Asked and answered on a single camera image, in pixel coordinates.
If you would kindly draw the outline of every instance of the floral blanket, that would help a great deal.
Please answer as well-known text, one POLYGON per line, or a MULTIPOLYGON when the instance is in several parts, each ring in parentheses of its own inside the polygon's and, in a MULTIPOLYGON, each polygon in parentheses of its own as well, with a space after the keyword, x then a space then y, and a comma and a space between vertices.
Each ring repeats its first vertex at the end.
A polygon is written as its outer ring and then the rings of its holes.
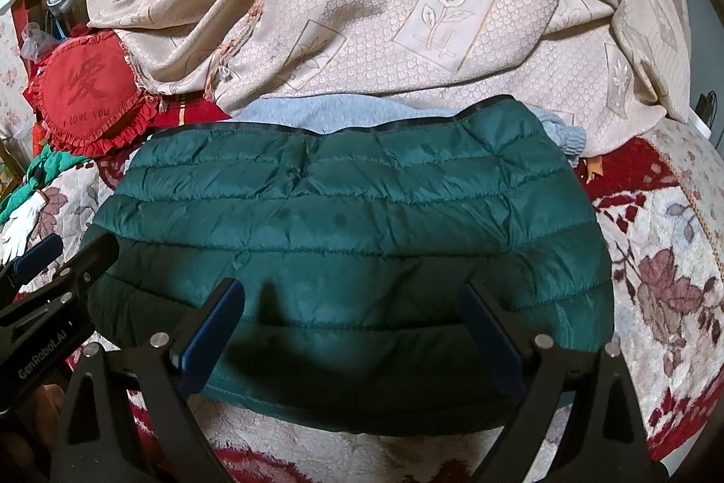
MULTIPOLYGON (((127 158, 89 163, 53 181, 31 242, 54 231, 63 237, 64 257, 73 255, 127 158)), ((585 171, 577 172, 585 183, 585 171)), ((616 337, 651 454, 661 459, 701 428, 724 385, 724 163, 694 127, 663 120, 604 156, 602 173, 584 186, 613 260, 616 337)), ((29 289, 48 278, 45 273, 29 289)), ((139 395, 132 401, 146 448, 158 457, 143 401, 139 395)), ((189 405, 240 483, 462 483, 500 433, 350 435, 287 424, 202 396, 189 405)), ((530 481, 548 469, 567 416, 566 408, 556 413, 530 481)))

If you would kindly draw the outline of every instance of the quilted jacket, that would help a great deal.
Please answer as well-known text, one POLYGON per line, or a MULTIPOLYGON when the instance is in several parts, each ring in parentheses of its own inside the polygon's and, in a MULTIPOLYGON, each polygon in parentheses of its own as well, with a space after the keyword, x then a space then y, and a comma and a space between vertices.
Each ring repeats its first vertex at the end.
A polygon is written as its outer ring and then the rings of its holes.
POLYGON ((536 333, 597 349, 611 264, 536 117, 494 97, 451 118, 318 135, 202 124, 149 140, 95 216, 119 238, 88 304, 120 346, 173 332, 222 277, 246 308, 205 393, 328 430, 440 435, 510 409, 457 315, 475 279, 536 333))

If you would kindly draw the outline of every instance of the green puffer jacket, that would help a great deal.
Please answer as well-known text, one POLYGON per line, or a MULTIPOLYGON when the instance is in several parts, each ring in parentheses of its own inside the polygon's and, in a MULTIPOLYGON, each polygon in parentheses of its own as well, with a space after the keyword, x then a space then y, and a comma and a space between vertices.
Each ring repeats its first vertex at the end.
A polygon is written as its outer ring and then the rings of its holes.
POLYGON ((320 136, 205 124, 153 137, 95 216, 119 237, 90 314, 120 346, 173 332, 222 277, 246 308, 205 393, 327 430, 499 424, 456 311, 468 278, 562 346, 613 333, 591 204, 536 117, 494 97, 454 118, 320 136))

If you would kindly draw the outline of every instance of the white glove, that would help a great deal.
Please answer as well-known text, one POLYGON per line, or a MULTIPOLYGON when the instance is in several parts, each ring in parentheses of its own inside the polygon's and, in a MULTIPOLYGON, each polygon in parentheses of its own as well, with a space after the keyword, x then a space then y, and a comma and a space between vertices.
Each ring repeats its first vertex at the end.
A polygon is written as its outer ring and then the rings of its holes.
POLYGON ((35 191, 30 198, 10 214, 0 237, 1 262, 5 265, 25 252, 28 236, 48 198, 40 191, 35 191))

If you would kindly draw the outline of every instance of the silver bolt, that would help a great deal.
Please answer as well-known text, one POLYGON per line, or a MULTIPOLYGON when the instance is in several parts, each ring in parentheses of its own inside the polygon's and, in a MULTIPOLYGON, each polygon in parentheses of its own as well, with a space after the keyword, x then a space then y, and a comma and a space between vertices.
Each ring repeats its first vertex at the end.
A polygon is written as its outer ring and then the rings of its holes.
POLYGON ((165 331, 157 331, 153 336, 151 336, 151 346, 154 348, 160 348, 168 344, 169 340, 169 335, 165 333, 165 331))
POLYGON ((83 347, 83 356, 90 358, 100 352, 100 344, 98 342, 91 342, 83 347))
POLYGON ((537 346, 537 348, 548 350, 549 348, 553 348, 555 341, 548 334, 538 334, 533 339, 533 343, 537 346))
POLYGON ((606 354, 612 359, 615 359, 621 353, 621 346, 616 344, 616 342, 607 342, 606 346, 603 347, 603 350, 605 350, 606 354))

